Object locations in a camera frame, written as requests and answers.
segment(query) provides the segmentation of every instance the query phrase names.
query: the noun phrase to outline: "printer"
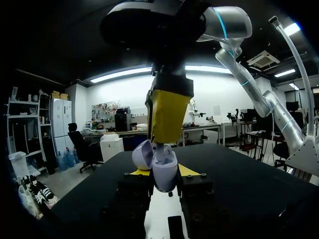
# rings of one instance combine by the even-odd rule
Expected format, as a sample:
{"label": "printer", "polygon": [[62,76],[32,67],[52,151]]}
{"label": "printer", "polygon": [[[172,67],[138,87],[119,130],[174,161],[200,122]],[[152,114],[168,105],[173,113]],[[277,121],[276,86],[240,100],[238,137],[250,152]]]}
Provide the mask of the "printer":
{"label": "printer", "polygon": [[116,110],[115,114],[116,132],[131,130],[131,109],[130,107],[122,107]]}

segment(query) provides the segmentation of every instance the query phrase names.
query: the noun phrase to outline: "ceiling light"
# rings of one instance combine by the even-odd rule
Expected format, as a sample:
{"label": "ceiling light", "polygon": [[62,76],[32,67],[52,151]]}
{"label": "ceiling light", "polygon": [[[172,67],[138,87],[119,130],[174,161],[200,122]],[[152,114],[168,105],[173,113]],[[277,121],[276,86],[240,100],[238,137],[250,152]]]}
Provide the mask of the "ceiling light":
{"label": "ceiling light", "polygon": [[287,26],[287,27],[285,28],[285,33],[286,33],[288,36],[290,36],[290,35],[296,33],[296,32],[299,31],[299,30],[300,30],[300,27],[297,25],[297,23],[293,23],[293,24],[291,24],[291,25],[289,25],[289,26]]}
{"label": "ceiling light", "polygon": [[109,79],[120,77],[120,76],[127,76],[127,75],[132,75],[132,74],[137,74],[137,73],[150,72],[151,70],[152,70],[151,67],[143,67],[143,68],[137,68],[137,69],[133,69],[133,70],[120,71],[117,73],[112,73],[112,74],[109,74],[106,76],[101,76],[101,77],[95,78],[95,79],[91,80],[91,82],[98,83],[100,81],[109,80]]}
{"label": "ceiling light", "polygon": [[249,66],[249,68],[251,68],[251,69],[254,69],[254,70],[256,70],[256,71],[261,72],[261,70],[257,69],[256,67]]}
{"label": "ceiling light", "polygon": [[228,70],[228,69],[214,67],[214,66],[185,66],[185,70],[187,70],[187,71],[208,71],[208,72],[231,74],[230,70]]}
{"label": "ceiling light", "polygon": [[281,76],[284,76],[284,75],[287,75],[287,74],[291,74],[291,73],[294,73],[296,72],[294,69],[291,69],[289,71],[285,71],[285,72],[282,72],[282,73],[279,73],[277,75],[275,75],[275,77],[281,77]]}
{"label": "ceiling light", "polygon": [[[133,70],[120,71],[120,72],[112,73],[109,75],[101,76],[101,77],[92,79],[90,81],[92,83],[98,83],[98,82],[101,82],[104,80],[109,80],[109,79],[116,78],[116,77],[133,75],[133,74],[144,73],[144,72],[151,72],[151,70],[152,70],[151,67],[143,67],[143,68],[137,68],[137,69],[133,69]],[[231,72],[228,69],[214,67],[214,66],[185,66],[185,70],[231,74]]]}
{"label": "ceiling light", "polygon": [[294,83],[290,83],[289,84],[292,88],[294,88],[296,91],[299,90],[299,88],[294,84]]}

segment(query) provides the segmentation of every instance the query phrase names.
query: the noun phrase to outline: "yellow tape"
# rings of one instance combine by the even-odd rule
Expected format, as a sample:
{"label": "yellow tape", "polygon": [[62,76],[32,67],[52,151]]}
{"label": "yellow tape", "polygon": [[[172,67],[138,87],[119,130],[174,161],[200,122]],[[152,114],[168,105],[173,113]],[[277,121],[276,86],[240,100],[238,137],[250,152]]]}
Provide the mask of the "yellow tape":
{"label": "yellow tape", "polygon": [[141,170],[141,169],[137,169],[135,172],[130,173],[131,175],[139,175],[142,174],[144,176],[149,176],[150,175],[150,170]]}
{"label": "yellow tape", "polygon": [[199,173],[190,170],[189,168],[186,168],[185,166],[181,165],[180,163],[178,164],[179,167],[179,171],[181,176],[187,176],[187,175],[192,175],[192,176],[196,176],[196,175],[200,175]]}
{"label": "yellow tape", "polygon": [[152,127],[152,142],[176,143],[178,141],[189,100],[188,96],[172,92],[161,90],[152,92],[152,123],[149,122],[149,127]]}
{"label": "yellow tape", "polygon": [[[199,173],[189,169],[189,168],[186,168],[185,166],[181,165],[180,163],[178,164],[178,167],[179,167],[179,171],[180,171],[180,174],[181,176],[187,176],[187,175],[192,175],[192,176],[196,176],[196,175],[200,175]],[[130,173],[131,175],[144,175],[144,176],[149,176],[150,175],[150,170],[136,170],[135,172],[133,173]]]}

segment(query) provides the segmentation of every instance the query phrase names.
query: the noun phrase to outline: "air conditioning vent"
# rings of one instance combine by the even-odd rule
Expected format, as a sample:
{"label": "air conditioning vent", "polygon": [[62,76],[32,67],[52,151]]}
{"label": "air conditioning vent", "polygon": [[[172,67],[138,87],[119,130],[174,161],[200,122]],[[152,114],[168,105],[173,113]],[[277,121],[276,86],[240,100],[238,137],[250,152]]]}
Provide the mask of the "air conditioning vent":
{"label": "air conditioning vent", "polygon": [[262,51],[257,56],[249,59],[247,63],[249,66],[258,67],[261,71],[263,71],[263,67],[270,66],[273,63],[279,64],[280,61],[276,57],[271,55],[268,51]]}

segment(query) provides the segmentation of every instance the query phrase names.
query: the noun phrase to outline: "white wall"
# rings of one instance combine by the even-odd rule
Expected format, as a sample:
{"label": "white wall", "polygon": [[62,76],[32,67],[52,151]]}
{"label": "white wall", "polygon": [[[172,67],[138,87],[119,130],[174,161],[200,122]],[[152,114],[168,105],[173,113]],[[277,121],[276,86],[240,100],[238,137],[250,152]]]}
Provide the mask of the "white wall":
{"label": "white wall", "polygon": [[[233,76],[208,73],[189,73],[186,76],[194,81],[194,100],[198,111],[206,113],[202,118],[196,117],[196,123],[207,123],[206,116],[216,115],[214,106],[220,106],[222,121],[228,120],[228,112],[235,114],[236,109],[253,109],[251,99]],[[186,112],[184,121],[190,120]]]}
{"label": "white wall", "polygon": [[120,101],[120,106],[145,108],[146,94],[151,88],[151,75],[133,76],[101,83],[87,88],[86,120],[91,120],[91,107],[104,102]]}
{"label": "white wall", "polygon": [[79,130],[81,130],[85,126],[85,121],[87,121],[87,111],[87,88],[76,84],[75,122],[78,125]]}
{"label": "white wall", "polygon": [[[205,117],[196,118],[196,123],[206,123],[206,116],[213,115],[214,106],[220,106],[223,120],[227,120],[227,113],[235,112],[236,108],[253,108],[252,101],[232,76],[208,73],[188,73],[186,76],[194,81],[194,99],[199,112],[206,113]],[[91,106],[103,102],[120,100],[121,106],[146,109],[146,94],[151,88],[153,78],[151,75],[133,76],[87,88],[86,120],[91,120]]]}

